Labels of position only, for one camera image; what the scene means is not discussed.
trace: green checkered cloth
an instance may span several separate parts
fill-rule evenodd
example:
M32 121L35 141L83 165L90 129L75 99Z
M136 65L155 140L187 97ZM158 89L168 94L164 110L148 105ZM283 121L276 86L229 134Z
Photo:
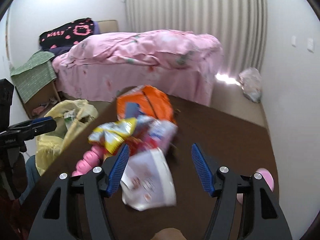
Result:
M41 88L57 78L49 61L53 57L51 52L36 52L23 66L11 71L13 84L23 103L28 102Z

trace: pink bedspread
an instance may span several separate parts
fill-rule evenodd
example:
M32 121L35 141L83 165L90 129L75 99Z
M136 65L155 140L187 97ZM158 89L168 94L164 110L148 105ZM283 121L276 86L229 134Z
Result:
M128 86L209 105L214 75L223 61L220 42L208 34L158 30L93 35L54 59L59 91L111 102Z

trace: yellow snack bag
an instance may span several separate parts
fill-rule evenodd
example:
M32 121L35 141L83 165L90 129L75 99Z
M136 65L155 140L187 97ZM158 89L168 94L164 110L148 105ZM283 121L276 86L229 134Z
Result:
M118 122L99 125L89 135L89 143L104 146L109 153L113 154L124 140L133 134L136 125L136 118L122 119Z

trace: chip bag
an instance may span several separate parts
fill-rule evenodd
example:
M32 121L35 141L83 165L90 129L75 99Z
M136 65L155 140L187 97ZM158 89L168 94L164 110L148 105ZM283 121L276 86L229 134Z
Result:
M127 103L139 104L140 111L145 115L175 123L172 105L168 96L152 86L136 87L117 98L117 115L119 120L125 118Z
M113 154L124 140L133 134L136 125L136 118L104 123L92 131L88 137L89 143L101 145L110 154Z

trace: yellow plastic bag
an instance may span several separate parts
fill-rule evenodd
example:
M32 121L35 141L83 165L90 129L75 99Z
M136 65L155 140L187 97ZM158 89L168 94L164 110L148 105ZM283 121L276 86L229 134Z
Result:
M67 129L64 113L71 110L74 110L75 118ZM57 122L57 128L36 137L36 168L41 176L73 139L98 116L98 112L87 100L65 100L53 107L44 117L47 116Z

